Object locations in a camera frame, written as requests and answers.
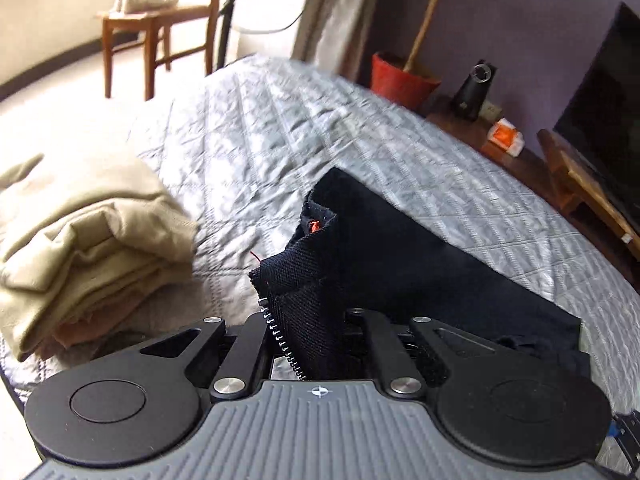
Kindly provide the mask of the dark navy garment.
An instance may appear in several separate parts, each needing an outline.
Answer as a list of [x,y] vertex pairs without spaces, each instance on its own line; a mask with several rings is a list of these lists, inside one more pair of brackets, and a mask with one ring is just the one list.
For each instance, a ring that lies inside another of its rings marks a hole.
[[345,313],[353,308],[396,325],[427,316],[591,375],[580,318],[444,242],[338,168],[305,197],[285,250],[262,260],[250,281],[311,380],[352,376]]

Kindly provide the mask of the beige folded clothes pile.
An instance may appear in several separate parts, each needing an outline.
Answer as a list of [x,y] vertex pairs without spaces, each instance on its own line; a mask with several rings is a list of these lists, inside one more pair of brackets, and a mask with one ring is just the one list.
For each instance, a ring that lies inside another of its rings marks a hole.
[[2,159],[1,333],[14,358],[96,339],[190,278],[196,232],[140,159]]

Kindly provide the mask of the grey quilted bed cover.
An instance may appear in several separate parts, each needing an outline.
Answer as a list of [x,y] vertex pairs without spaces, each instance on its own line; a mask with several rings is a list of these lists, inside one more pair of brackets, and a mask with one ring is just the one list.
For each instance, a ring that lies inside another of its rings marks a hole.
[[[24,411],[46,456],[37,479],[634,479],[639,474],[639,297],[533,191],[424,119],[350,82],[247,58],[150,105],[122,147],[200,222],[201,295],[173,292],[182,330],[57,374]],[[285,250],[307,194],[341,169],[444,242],[580,318],[589,377],[415,316],[446,367],[431,399],[354,372],[311,380],[250,281]],[[269,377],[211,401],[186,366],[220,321],[254,313]]]

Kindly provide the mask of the wooden tv stand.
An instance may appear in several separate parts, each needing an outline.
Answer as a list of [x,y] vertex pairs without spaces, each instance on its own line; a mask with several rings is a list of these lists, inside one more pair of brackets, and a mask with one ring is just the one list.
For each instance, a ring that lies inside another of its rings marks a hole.
[[488,140],[486,120],[467,122],[457,118],[444,96],[434,101],[426,118],[546,200],[634,288],[639,287],[639,231],[614,207],[600,183],[556,134],[544,129],[538,132],[544,156],[538,157],[524,148],[518,157],[512,157]]

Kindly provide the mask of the orange tissue pack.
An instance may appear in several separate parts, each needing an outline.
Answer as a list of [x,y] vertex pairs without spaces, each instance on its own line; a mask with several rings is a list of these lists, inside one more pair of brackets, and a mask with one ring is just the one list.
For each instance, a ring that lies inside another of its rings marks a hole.
[[506,118],[501,118],[492,125],[487,139],[512,157],[520,156],[525,146],[524,136]]

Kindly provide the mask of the black speaker device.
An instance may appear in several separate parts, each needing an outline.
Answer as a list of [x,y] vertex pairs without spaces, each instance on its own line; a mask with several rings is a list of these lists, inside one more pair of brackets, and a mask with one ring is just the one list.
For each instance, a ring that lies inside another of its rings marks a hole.
[[487,98],[496,73],[495,65],[485,60],[478,60],[449,103],[452,114],[468,122],[475,122],[480,116],[480,109]]

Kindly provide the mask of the red plant pot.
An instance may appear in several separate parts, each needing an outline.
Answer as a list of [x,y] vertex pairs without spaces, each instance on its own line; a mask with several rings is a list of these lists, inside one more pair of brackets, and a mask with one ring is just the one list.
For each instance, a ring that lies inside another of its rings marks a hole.
[[440,86],[431,75],[404,71],[405,60],[400,56],[376,52],[372,55],[370,89],[373,93],[408,110],[417,112]]

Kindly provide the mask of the black television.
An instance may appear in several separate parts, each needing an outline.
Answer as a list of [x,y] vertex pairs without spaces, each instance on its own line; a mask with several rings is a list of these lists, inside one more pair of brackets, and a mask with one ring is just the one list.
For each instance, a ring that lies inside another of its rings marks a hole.
[[639,227],[639,17],[621,3],[582,83],[554,126],[610,200]]

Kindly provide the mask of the grey curtain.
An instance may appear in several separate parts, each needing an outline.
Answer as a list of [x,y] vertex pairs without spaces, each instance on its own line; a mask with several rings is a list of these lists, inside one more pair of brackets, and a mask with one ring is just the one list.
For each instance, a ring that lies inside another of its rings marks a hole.
[[357,79],[376,0],[306,0],[292,58]]

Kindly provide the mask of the wooden chair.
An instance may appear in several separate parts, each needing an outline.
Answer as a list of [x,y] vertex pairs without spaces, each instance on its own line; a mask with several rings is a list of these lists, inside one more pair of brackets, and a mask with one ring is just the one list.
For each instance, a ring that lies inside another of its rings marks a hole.
[[[206,75],[219,70],[226,62],[232,10],[232,0],[210,0],[196,6],[175,6],[137,14],[101,13],[104,96],[112,96],[114,55],[136,47],[143,49],[146,100],[154,98],[157,67],[169,70],[180,58],[202,52]],[[198,20],[206,21],[204,44],[180,52],[171,50],[171,29]]]

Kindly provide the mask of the cloth on chair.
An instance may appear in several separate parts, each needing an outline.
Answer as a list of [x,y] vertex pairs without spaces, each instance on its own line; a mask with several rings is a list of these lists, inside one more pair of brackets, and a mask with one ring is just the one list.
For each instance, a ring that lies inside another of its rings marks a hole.
[[113,12],[137,14],[160,9],[174,8],[179,0],[115,0]]

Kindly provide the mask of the wall power socket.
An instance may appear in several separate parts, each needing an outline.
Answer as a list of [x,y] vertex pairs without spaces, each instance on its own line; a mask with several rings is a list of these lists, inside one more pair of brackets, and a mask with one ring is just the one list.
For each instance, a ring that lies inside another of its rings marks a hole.
[[502,108],[489,100],[486,100],[480,108],[480,118],[486,122],[498,122],[502,117]]

